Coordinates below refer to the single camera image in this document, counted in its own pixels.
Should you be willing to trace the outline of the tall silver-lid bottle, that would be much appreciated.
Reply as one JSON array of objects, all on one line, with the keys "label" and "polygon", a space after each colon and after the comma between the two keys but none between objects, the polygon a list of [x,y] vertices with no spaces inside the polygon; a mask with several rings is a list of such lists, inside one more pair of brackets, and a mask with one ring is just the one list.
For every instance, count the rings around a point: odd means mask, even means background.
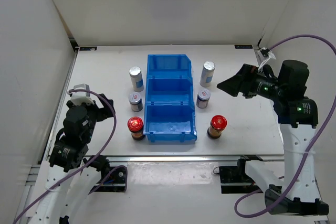
[{"label": "tall silver-lid bottle", "polygon": [[200,85],[202,87],[209,87],[215,71],[215,63],[212,61],[206,61],[203,64],[203,69],[200,78]]},{"label": "tall silver-lid bottle", "polygon": [[129,69],[132,86],[135,92],[141,92],[144,89],[142,71],[140,67],[134,66]]}]

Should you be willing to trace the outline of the white-lid dark jar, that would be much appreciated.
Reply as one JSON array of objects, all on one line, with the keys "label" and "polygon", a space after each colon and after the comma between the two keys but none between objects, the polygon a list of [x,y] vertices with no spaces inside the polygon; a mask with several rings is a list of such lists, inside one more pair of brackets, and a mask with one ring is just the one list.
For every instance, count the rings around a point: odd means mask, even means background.
[{"label": "white-lid dark jar", "polygon": [[197,94],[196,105],[200,109],[204,109],[208,106],[210,98],[211,98],[211,92],[208,89],[201,89]]},{"label": "white-lid dark jar", "polygon": [[142,97],[138,92],[132,92],[129,95],[129,104],[131,110],[134,112],[140,112],[143,109]]}]

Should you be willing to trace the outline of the red-lid sauce jar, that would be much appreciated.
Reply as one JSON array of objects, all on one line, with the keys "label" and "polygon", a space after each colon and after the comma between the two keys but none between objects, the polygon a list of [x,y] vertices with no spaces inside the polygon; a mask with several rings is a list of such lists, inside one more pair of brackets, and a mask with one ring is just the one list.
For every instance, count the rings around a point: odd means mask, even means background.
[{"label": "red-lid sauce jar", "polygon": [[210,121],[210,126],[207,130],[207,135],[212,139],[217,139],[221,136],[222,131],[227,126],[227,120],[222,115],[215,115]]},{"label": "red-lid sauce jar", "polygon": [[143,133],[144,124],[140,117],[131,117],[127,122],[127,126],[134,140],[139,141],[145,138],[145,135]]}]

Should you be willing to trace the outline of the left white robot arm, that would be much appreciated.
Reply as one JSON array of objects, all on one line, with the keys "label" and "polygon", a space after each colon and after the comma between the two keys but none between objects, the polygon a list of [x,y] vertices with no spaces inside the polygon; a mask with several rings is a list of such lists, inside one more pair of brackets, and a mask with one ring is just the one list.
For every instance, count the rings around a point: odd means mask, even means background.
[{"label": "left white robot arm", "polygon": [[98,107],[90,91],[70,91],[68,111],[49,158],[46,191],[39,198],[30,223],[71,223],[80,204],[93,186],[110,176],[109,162],[101,154],[85,159],[95,125],[115,117],[113,101],[104,94],[97,97]]}]

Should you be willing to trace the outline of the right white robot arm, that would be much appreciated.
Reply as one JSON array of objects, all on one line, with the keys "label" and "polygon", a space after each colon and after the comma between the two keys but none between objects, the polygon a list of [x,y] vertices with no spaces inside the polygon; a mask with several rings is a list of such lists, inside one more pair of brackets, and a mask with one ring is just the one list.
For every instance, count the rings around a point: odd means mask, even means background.
[{"label": "right white robot arm", "polygon": [[246,99],[261,96],[272,101],[283,138],[285,174],[279,179],[257,156],[242,156],[236,177],[252,179],[264,193],[265,212],[271,215],[326,216],[329,206],[320,198],[314,172],[313,137],[318,125],[317,104],[305,96],[309,69],[306,63],[285,60],[275,76],[265,65],[261,70],[244,64],[217,88]]}]

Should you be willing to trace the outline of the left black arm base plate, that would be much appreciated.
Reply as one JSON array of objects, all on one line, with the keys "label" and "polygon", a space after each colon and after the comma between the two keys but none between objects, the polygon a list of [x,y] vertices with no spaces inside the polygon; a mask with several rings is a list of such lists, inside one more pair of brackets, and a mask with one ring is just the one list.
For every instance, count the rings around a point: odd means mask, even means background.
[{"label": "left black arm base plate", "polygon": [[89,194],[93,192],[124,193],[127,190],[128,169],[124,165],[110,166],[110,161],[99,155],[90,165],[100,173],[100,180]]}]

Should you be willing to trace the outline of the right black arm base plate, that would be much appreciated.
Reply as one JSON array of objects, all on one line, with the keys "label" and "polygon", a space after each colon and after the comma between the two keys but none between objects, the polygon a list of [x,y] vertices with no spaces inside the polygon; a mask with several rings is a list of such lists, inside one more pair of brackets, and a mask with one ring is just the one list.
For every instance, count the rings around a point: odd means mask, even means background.
[{"label": "right black arm base plate", "polygon": [[247,161],[263,161],[263,159],[257,155],[243,155],[234,165],[222,165],[213,169],[213,175],[218,175],[220,178],[222,194],[248,194],[260,190],[244,171]]}]

